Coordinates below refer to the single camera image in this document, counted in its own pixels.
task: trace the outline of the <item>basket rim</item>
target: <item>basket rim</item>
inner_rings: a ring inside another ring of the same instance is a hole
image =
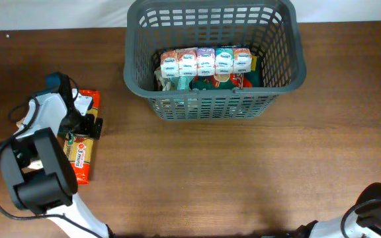
[[[169,0],[170,3],[174,2],[191,2],[193,0]],[[217,96],[245,96],[245,95],[281,95],[284,93],[289,93],[293,90],[296,90],[299,88],[302,83],[305,81],[307,70],[306,70],[306,64],[304,60],[304,54],[302,49],[302,43],[301,43],[301,36],[300,31],[298,28],[298,23],[296,22],[296,10],[293,4],[290,2],[290,0],[277,0],[278,2],[282,3],[286,6],[289,17],[290,17],[290,28],[292,30],[291,34],[293,36],[293,40],[290,41],[291,44],[293,44],[294,53],[296,56],[296,64],[297,64],[297,71],[296,76],[293,78],[293,80],[290,82],[290,84],[284,86],[284,87],[257,87],[257,88],[243,88],[240,90],[235,89],[221,89],[221,90],[215,90],[213,93],[213,90],[203,90],[203,91],[147,91],[145,89],[141,89],[133,80],[133,75],[131,73],[131,67],[133,67],[131,64],[134,62],[134,52],[132,44],[134,43],[134,36],[136,33],[136,23],[135,18],[138,14],[138,7],[141,4],[151,2],[153,3],[153,0],[136,0],[132,5],[130,6],[128,12],[127,12],[127,33],[126,33],[126,51],[125,51],[125,58],[126,62],[124,64],[124,72],[123,72],[123,79],[127,85],[127,87],[136,95],[144,98],[153,98],[153,99],[163,99],[163,98],[169,98],[169,97],[176,97],[176,98],[184,98],[184,97],[217,97]],[[230,1],[231,5],[236,4],[235,1]]]

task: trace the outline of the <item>white backdrop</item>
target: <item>white backdrop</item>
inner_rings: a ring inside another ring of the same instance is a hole
[[[0,0],[0,30],[126,26],[133,1]],[[291,1],[298,22],[381,20],[381,0]]]

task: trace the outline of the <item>red and yellow package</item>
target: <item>red and yellow package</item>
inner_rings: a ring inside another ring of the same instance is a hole
[[[89,109],[87,113],[93,114],[96,119],[100,101],[99,92],[91,90],[79,90],[79,92],[83,96],[91,96],[93,98],[92,108]],[[75,134],[71,134],[70,136],[71,138],[64,142],[64,153],[67,155],[67,158],[73,167],[77,183],[89,184],[93,139]]]

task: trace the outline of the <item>basket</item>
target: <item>basket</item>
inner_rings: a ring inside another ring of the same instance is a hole
[[[263,87],[154,91],[165,50],[240,44],[259,56]],[[166,120],[253,118],[306,76],[289,0],[137,0],[127,13],[125,50],[126,85]]]

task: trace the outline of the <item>wooden table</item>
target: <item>wooden table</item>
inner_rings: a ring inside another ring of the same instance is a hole
[[[381,182],[381,22],[300,30],[302,87],[254,120],[217,122],[165,122],[131,93],[123,28],[0,32],[0,140],[15,131],[9,109],[62,71],[102,94],[92,181],[79,193],[115,233],[231,235],[340,216]],[[1,174],[0,202],[30,215]],[[0,214],[0,237],[65,235]]]

